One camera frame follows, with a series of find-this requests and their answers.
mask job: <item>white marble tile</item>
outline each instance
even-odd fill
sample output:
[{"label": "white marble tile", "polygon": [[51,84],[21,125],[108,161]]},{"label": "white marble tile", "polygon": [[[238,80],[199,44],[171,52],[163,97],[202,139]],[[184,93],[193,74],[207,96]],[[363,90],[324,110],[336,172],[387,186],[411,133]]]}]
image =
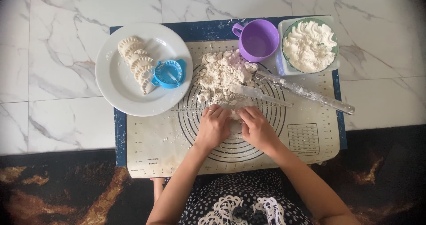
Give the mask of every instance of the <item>white marble tile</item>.
[{"label": "white marble tile", "polygon": [[331,14],[341,81],[425,75],[412,0],[291,0],[293,15]]},{"label": "white marble tile", "polygon": [[28,153],[28,102],[0,104],[0,155]]},{"label": "white marble tile", "polygon": [[0,0],[0,103],[28,101],[29,1]]},{"label": "white marble tile", "polygon": [[346,130],[426,124],[426,77],[341,81]]},{"label": "white marble tile", "polygon": [[290,0],[162,0],[163,23],[291,16]]},{"label": "white marble tile", "polygon": [[109,27],[160,23],[161,0],[31,0],[30,21],[29,100],[95,97]]},{"label": "white marble tile", "polygon": [[104,97],[29,102],[28,151],[114,148],[113,107]]}]

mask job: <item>blue dumpling mold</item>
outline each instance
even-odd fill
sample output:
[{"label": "blue dumpling mold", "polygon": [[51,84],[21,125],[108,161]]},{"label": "blue dumpling mold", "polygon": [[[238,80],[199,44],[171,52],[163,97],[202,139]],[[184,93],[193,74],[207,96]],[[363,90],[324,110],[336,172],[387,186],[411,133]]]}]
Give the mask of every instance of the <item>blue dumpling mold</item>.
[{"label": "blue dumpling mold", "polygon": [[177,88],[185,81],[185,68],[183,59],[158,61],[152,83],[165,89]]}]

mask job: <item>white lace trim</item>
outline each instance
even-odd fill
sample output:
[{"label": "white lace trim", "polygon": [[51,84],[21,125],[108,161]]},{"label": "white lace trim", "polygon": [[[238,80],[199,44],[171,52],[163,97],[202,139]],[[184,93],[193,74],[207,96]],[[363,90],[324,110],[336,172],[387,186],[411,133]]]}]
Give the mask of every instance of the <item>white lace trim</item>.
[{"label": "white lace trim", "polygon": [[[272,220],[275,220],[276,225],[285,225],[284,209],[275,198],[257,198],[257,202],[253,206],[253,212],[256,210],[262,211],[268,218],[268,224],[272,225]],[[233,216],[233,210],[237,206],[242,206],[242,200],[235,196],[228,195],[220,198],[213,206],[213,211],[207,213],[198,221],[199,225],[249,225],[247,221]]]}]

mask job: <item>woman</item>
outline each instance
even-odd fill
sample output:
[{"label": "woman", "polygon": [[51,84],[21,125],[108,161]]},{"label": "woman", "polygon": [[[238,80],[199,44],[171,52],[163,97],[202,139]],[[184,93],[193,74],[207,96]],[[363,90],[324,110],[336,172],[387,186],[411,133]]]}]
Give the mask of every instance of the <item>woman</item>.
[{"label": "woman", "polygon": [[[243,107],[236,113],[243,120],[242,138],[279,165],[315,219],[325,225],[359,224],[338,195],[278,139],[258,108]],[[194,184],[206,157],[231,134],[230,115],[217,104],[205,108],[194,145],[160,195],[162,182],[154,180],[156,202],[146,224],[311,224],[285,199],[273,170]]]}]

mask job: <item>blue board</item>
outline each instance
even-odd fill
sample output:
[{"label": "blue board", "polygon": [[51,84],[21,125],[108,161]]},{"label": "blue board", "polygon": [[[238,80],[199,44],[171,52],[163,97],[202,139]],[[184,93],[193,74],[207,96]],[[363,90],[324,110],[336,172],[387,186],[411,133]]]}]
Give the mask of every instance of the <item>blue board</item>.
[{"label": "blue board", "polygon": [[[241,25],[248,23],[252,20],[264,19],[270,21],[278,27],[278,24],[283,20],[290,20],[295,18],[301,18],[305,16],[285,16],[285,17],[269,17],[269,18],[251,18],[251,19],[237,19],[237,20],[214,20],[214,21],[201,21],[201,22],[181,22],[181,23],[166,23],[162,24],[169,27],[176,32],[185,42],[192,41],[215,41],[215,40],[227,40],[237,39],[232,33],[232,26],[235,23]],[[109,28],[109,34],[114,33],[122,26],[115,26]],[[339,73],[337,70],[333,71],[333,86],[334,86],[334,97],[338,100],[342,100],[340,95],[340,83]],[[340,149],[346,149],[348,147],[346,141],[345,123],[343,120],[343,113],[336,111],[337,113],[337,124],[339,127],[340,135]],[[114,122],[115,122],[115,156],[116,166],[126,166],[126,116],[127,114],[114,108]]]}]

